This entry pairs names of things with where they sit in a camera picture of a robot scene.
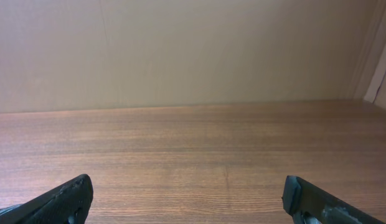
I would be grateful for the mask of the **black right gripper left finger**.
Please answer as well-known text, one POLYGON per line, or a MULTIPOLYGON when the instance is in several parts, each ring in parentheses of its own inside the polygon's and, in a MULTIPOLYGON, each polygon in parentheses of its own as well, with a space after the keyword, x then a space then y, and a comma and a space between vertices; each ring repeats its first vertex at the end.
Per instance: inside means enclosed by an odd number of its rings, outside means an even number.
POLYGON ((0 208, 0 223, 84 224, 92 202, 91 178, 81 174, 26 203, 0 208))

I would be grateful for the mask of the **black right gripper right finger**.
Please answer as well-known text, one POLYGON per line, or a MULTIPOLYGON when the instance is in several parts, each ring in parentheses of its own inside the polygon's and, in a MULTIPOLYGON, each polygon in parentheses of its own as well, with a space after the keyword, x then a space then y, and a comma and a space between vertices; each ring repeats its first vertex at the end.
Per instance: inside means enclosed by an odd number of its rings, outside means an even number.
POLYGON ((294 224, 383 224, 298 176, 286 177, 282 201, 294 224))

